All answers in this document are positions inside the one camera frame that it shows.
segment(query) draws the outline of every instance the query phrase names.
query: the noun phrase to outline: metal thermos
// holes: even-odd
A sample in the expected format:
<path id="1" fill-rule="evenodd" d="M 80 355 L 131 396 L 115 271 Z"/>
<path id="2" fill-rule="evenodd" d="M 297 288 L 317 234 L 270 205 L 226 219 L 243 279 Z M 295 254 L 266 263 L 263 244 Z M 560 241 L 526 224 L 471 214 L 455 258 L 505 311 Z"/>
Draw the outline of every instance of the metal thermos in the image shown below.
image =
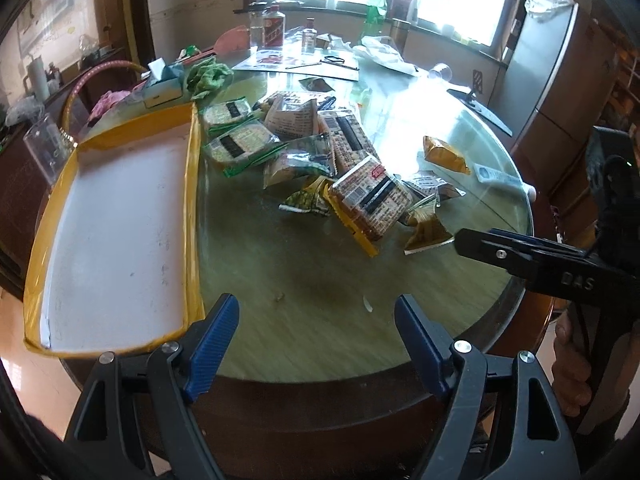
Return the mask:
<path id="1" fill-rule="evenodd" d="M 391 24 L 391 32 L 389 32 L 389 36 L 394 40 L 396 48 L 398 48 L 398 52 L 400 54 L 404 52 L 406 37 L 409 35 L 409 28 L 411 28 L 411 23 L 403 20 L 394 19 Z"/>

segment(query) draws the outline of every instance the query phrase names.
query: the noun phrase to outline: window frame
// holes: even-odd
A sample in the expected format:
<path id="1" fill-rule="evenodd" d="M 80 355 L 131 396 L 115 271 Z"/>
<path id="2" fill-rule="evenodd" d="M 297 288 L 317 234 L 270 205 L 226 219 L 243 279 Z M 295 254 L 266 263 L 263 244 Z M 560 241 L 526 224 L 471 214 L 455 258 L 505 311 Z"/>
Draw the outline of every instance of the window frame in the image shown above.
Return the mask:
<path id="1" fill-rule="evenodd" d="M 261 2 L 271 3 L 273 0 L 255 0 Z M 393 0 L 386 0 L 387 8 L 391 8 Z M 324 9 L 326 5 L 326 0 L 304 0 L 305 5 L 301 7 L 301 9 Z M 498 19 L 498 25 L 495 29 L 494 38 L 492 39 L 491 45 L 484 44 L 473 44 L 470 47 L 474 50 L 479 50 L 480 52 L 484 52 L 489 55 L 494 55 L 497 57 L 499 52 L 502 49 L 502 43 L 504 42 L 505 29 L 508 26 L 508 19 L 510 14 L 513 13 L 513 9 L 518 5 L 518 0 L 504 0 L 502 4 L 502 12 L 500 13 L 500 18 Z M 366 15 L 367 6 L 364 4 L 355 4 L 352 2 L 338 2 L 337 9 L 335 12 L 354 12 L 356 14 Z M 433 22 L 429 20 L 424 20 L 422 18 L 418 19 L 418 29 L 428 30 L 431 32 L 435 32 L 436 34 L 440 33 L 440 28 Z"/>

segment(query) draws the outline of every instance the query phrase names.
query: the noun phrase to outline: table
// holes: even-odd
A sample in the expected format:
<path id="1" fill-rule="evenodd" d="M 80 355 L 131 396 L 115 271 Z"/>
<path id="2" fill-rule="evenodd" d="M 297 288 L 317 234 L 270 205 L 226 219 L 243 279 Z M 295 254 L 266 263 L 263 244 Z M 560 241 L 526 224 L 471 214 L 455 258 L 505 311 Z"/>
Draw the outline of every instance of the table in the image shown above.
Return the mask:
<path id="1" fill-rule="evenodd" d="M 222 60 L 232 66 L 241 59 L 242 53 Z M 300 89 L 304 77 L 236 73 L 217 100 L 245 95 L 252 102 Z M 438 211 L 450 232 L 498 227 L 532 234 L 524 193 L 505 194 L 424 161 L 422 136 L 430 134 L 469 162 L 518 174 L 488 127 L 443 87 L 366 61 L 360 82 L 328 82 L 338 98 L 371 88 L 364 129 L 389 171 L 431 169 L 466 190 Z M 205 305 L 222 292 L 241 303 L 240 326 L 218 376 L 193 407 L 228 475 L 310 479 L 412 467 L 442 406 L 424 391 L 396 332 L 399 294 L 413 294 L 431 319 L 483 350 L 515 354 L 540 341 L 549 301 L 527 295 L 527 308 L 518 310 L 522 282 L 457 256 L 452 244 L 405 256 L 410 230 L 398 225 L 380 242 L 380 255 L 369 258 L 337 219 L 278 210 L 295 183 L 262 190 L 261 168 L 228 179 L 205 157 L 199 172 Z M 517 332 L 505 332 L 510 321 Z M 92 363 L 66 365 L 82 382 Z M 140 417 L 150 449 L 161 452 L 146 399 Z"/>

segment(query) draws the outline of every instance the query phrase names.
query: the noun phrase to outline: tiled floor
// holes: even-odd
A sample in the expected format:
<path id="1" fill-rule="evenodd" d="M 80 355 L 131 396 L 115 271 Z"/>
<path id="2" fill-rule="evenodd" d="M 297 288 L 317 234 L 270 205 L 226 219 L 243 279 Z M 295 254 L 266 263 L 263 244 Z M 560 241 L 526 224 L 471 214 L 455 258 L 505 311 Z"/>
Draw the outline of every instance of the tiled floor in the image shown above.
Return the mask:
<path id="1" fill-rule="evenodd" d="M 60 361 L 29 352 L 22 341 L 22 303 L 0 289 L 0 356 L 24 409 L 40 418 L 60 438 L 78 400 L 79 391 L 64 371 Z M 550 325 L 538 351 L 538 359 L 551 380 L 554 326 Z M 631 386 L 629 409 L 618 428 L 624 435 L 640 412 L 640 374 Z M 152 457 L 156 473 L 167 463 Z"/>

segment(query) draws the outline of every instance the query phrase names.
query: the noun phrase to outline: screw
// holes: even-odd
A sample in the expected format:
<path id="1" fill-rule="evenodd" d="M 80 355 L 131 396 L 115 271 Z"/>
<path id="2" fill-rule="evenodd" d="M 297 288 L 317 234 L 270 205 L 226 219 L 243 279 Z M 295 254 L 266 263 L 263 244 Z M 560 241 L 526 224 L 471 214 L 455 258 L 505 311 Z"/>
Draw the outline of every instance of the screw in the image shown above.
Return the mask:
<path id="1" fill-rule="evenodd" d="M 175 341 L 169 341 L 167 343 L 163 343 L 162 344 L 162 353 L 165 354 L 172 354 L 174 353 L 178 348 L 180 347 L 180 345 L 178 345 L 177 342 Z"/>
<path id="2" fill-rule="evenodd" d="M 521 359 L 521 361 L 525 362 L 525 363 L 532 363 L 533 361 L 536 360 L 536 356 L 533 355 L 531 352 L 529 352 L 528 350 L 523 350 L 522 352 L 520 352 L 518 354 L 518 357 Z"/>
<path id="3" fill-rule="evenodd" d="M 116 356 L 113 354 L 113 352 L 105 352 L 104 354 L 100 355 L 100 357 L 98 357 L 98 362 L 101 365 L 108 365 L 109 363 L 113 363 L 115 357 Z"/>
<path id="4" fill-rule="evenodd" d="M 455 343 L 453 343 L 453 348 L 455 348 L 461 354 L 468 354 L 471 352 L 471 343 L 469 341 L 465 341 L 464 339 L 459 339 Z"/>

